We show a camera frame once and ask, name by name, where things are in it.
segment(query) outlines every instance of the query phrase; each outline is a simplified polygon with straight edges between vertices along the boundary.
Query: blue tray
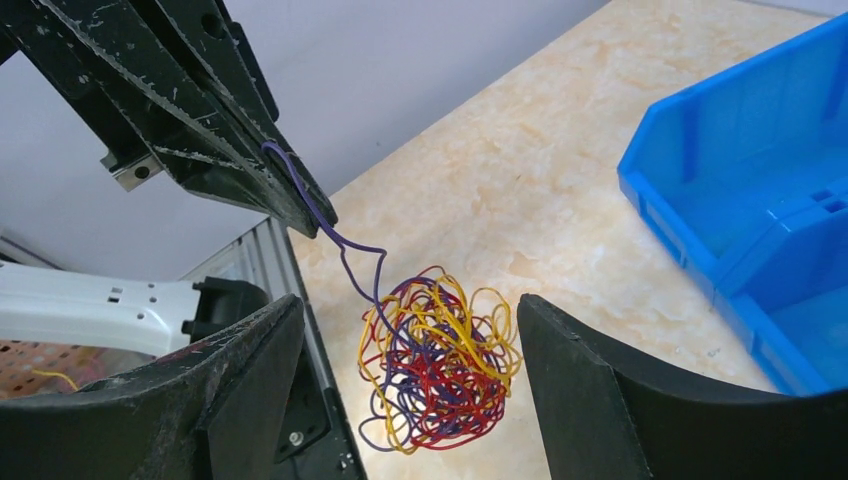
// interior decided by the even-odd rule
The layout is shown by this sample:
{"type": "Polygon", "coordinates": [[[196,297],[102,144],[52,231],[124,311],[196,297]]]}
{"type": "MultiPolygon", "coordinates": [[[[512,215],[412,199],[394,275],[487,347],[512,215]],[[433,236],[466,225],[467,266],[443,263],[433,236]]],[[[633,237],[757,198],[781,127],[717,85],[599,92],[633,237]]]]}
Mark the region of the blue tray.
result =
{"type": "Polygon", "coordinates": [[[618,173],[780,390],[848,388],[848,14],[651,106],[618,173]]]}

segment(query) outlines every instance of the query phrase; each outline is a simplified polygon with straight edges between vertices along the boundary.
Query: wire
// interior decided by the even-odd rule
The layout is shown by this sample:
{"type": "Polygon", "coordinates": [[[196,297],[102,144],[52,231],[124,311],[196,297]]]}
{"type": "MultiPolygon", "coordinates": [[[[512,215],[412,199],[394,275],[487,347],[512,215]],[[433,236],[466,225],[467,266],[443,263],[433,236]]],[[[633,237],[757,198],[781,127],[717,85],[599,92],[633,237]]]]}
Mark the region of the wire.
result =
{"type": "Polygon", "coordinates": [[[79,390],[79,386],[77,386],[77,383],[76,383],[76,382],[74,382],[74,380],[73,380],[71,377],[69,377],[69,376],[65,375],[64,373],[61,373],[61,372],[49,372],[49,371],[46,371],[46,370],[35,370],[35,369],[30,370],[30,372],[31,372],[31,373],[34,373],[34,374],[36,374],[36,375],[44,376],[44,377],[57,377],[57,378],[61,378],[61,379],[62,379],[62,380],[64,380],[64,381],[65,381],[68,385],[70,385],[70,386],[71,386],[71,388],[72,388],[75,392],[79,390]]]}
{"type": "Polygon", "coordinates": [[[522,363],[513,346],[518,332],[503,296],[482,288],[467,298],[454,277],[441,267],[430,267],[381,299],[387,251],[336,232],[315,205],[289,154],[270,141],[262,144],[262,150],[285,163],[301,198],[339,247],[354,289],[372,304],[363,315],[357,362],[360,375],[373,387],[371,416],[359,426],[362,439],[374,449],[410,455],[418,448],[455,448],[489,433],[503,418],[512,378],[522,363]],[[370,295],[347,262],[348,247],[379,255],[370,295]],[[433,272],[438,273],[436,278],[428,276],[433,272]],[[494,298],[494,307],[488,315],[474,314],[475,300],[486,293],[494,298]],[[374,367],[382,373],[372,373],[374,367]],[[373,422],[384,424],[387,445],[377,445],[365,434],[373,422]]]}

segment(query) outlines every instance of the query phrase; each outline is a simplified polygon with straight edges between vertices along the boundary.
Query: table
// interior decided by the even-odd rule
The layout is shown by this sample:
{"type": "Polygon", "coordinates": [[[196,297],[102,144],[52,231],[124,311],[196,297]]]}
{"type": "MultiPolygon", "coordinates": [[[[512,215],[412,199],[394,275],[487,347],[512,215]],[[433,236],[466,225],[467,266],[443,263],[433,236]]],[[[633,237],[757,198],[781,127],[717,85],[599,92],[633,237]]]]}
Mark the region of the table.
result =
{"type": "MultiPolygon", "coordinates": [[[[384,290],[441,264],[468,289],[495,287],[513,306],[540,294],[674,365],[770,390],[615,168],[650,104],[823,20],[730,1],[613,1],[333,195],[338,229],[388,249],[384,290]]],[[[367,304],[326,236],[293,244],[355,429],[368,408],[355,364],[367,304]]],[[[370,282],[376,258],[350,258],[370,282]]],[[[506,418],[476,442],[411,457],[359,448],[376,479],[550,475],[523,371],[506,418]]]]}

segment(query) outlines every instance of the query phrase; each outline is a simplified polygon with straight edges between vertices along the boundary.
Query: bolt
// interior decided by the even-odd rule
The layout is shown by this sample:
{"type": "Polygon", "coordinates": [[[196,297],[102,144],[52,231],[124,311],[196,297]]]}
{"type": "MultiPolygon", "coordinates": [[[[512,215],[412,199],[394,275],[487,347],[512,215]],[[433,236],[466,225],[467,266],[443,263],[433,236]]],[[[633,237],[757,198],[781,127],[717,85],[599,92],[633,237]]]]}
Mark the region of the bolt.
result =
{"type": "Polygon", "coordinates": [[[291,442],[291,444],[295,447],[299,446],[303,443],[303,434],[300,432],[292,432],[291,435],[289,435],[289,442],[291,442]]]}

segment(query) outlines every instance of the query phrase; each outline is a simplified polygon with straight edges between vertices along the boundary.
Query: yellow string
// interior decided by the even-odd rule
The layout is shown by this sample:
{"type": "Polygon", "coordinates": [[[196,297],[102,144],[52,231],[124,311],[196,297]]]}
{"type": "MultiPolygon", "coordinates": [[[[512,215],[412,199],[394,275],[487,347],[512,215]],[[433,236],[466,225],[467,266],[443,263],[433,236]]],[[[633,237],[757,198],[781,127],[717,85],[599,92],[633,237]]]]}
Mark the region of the yellow string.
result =
{"type": "Polygon", "coordinates": [[[45,370],[30,370],[30,371],[32,373],[36,374],[36,375],[42,375],[42,376],[45,376],[45,377],[61,378],[62,380],[66,381],[68,383],[68,385],[70,385],[71,388],[74,389],[75,392],[79,391],[79,387],[77,386],[76,382],[74,382],[74,380],[71,377],[65,375],[64,373],[48,372],[48,371],[45,371],[45,370]]]}
{"type": "MultiPolygon", "coordinates": [[[[506,299],[495,289],[480,288],[477,289],[468,299],[462,286],[452,276],[445,274],[441,270],[442,276],[435,281],[435,285],[427,288],[428,295],[422,298],[421,301],[413,302],[410,308],[404,308],[404,304],[408,303],[411,295],[414,292],[421,293],[424,290],[423,286],[419,289],[412,289],[407,292],[403,298],[388,295],[382,299],[383,312],[393,327],[397,326],[396,320],[399,315],[413,316],[409,332],[416,340],[423,340],[425,337],[434,342],[439,343],[443,347],[450,346],[453,349],[451,358],[458,359],[464,367],[472,368],[480,373],[491,378],[495,378],[505,387],[506,396],[511,396],[510,386],[512,378],[518,373],[521,368],[523,359],[520,352],[513,345],[518,337],[518,331],[513,327],[512,310],[506,299]],[[452,310],[443,300],[439,291],[441,289],[453,293],[459,300],[459,308],[452,310]],[[490,325],[490,331],[485,333],[483,341],[472,338],[473,331],[473,310],[475,301],[483,293],[494,294],[497,300],[496,305],[489,315],[483,318],[490,325]],[[423,304],[427,301],[433,301],[436,308],[424,310],[423,304]],[[457,338],[454,339],[444,330],[448,327],[452,332],[455,332],[457,338]],[[489,362],[486,362],[481,355],[481,352],[499,352],[503,355],[501,359],[501,367],[503,371],[498,371],[489,362]],[[470,365],[467,358],[470,357],[473,365],[470,365]]],[[[392,405],[383,392],[377,376],[375,376],[368,365],[365,363],[366,358],[372,357],[374,354],[366,355],[366,345],[373,335],[376,341],[372,341],[371,345],[376,347],[379,355],[385,358],[385,355],[391,350],[391,344],[394,334],[386,328],[380,318],[376,307],[371,307],[365,316],[365,327],[362,330],[362,335],[359,340],[359,369],[362,374],[371,383],[375,394],[377,395],[380,407],[385,415],[385,431],[386,440],[390,448],[402,452],[406,455],[413,454],[418,447],[415,445],[406,446],[399,437],[399,429],[404,426],[411,428],[409,425],[401,425],[400,428],[395,426],[395,419],[398,414],[392,413],[392,405]]]]}

